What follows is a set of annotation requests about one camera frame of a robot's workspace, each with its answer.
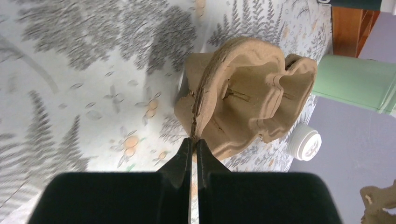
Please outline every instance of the green jar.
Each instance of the green jar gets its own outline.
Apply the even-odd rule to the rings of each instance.
[[[312,93],[378,113],[396,111],[396,64],[325,55]]]

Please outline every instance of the floral tablecloth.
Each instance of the floral tablecloth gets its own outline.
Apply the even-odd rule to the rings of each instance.
[[[330,8],[316,0],[219,0],[204,9],[193,0],[0,1],[2,224],[24,223],[60,172],[155,171],[168,161],[186,136],[173,105],[188,54],[240,35],[316,60],[331,46]],[[315,104],[310,97],[297,123]],[[287,171],[288,136],[257,139],[222,162]]]

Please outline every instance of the wooden shelf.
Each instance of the wooden shelf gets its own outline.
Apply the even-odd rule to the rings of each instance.
[[[380,12],[332,7],[335,55],[358,57]]]

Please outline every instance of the cardboard piece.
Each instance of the cardboard piece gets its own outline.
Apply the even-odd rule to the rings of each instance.
[[[387,188],[375,186],[363,187],[360,195],[364,203],[362,224],[394,224],[396,215],[389,214],[386,209],[396,208],[396,180]]]
[[[200,18],[205,13],[206,0],[195,0],[195,15]]]
[[[191,54],[185,72],[190,93],[176,103],[175,115],[222,160],[257,136],[268,143],[290,130],[312,91],[317,64],[297,55],[285,59],[269,42],[239,37],[214,53]]]

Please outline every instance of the lavender wall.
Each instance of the lavender wall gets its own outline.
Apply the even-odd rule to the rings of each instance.
[[[396,16],[380,14],[361,58],[396,63]],[[320,98],[310,126],[322,147],[310,162],[294,160],[290,171],[319,175],[346,224],[360,223],[364,205],[359,190],[387,187],[396,179],[396,119]]]

